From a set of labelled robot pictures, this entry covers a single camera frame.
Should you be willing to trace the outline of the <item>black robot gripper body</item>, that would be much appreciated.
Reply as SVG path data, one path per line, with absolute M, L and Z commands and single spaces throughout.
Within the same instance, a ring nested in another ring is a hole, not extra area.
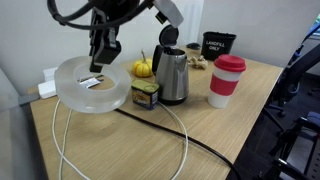
M 100 43 L 115 44 L 117 42 L 117 35 L 119 32 L 119 26 L 114 25 L 113 22 L 120 18 L 120 14 L 117 12 L 116 7 L 94 7 L 91 16 L 91 26 L 93 31 L 100 33 Z

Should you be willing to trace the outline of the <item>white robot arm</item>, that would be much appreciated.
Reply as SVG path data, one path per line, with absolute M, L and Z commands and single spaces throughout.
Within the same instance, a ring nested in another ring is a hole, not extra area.
M 152 6 L 154 0 L 88 0 L 79 10 L 62 16 L 55 0 L 47 0 L 47 7 L 60 25 L 89 30 L 92 57 L 90 72 L 100 73 L 104 65 L 110 65 L 121 52 L 117 40 L 119 27 L 143 10 Z

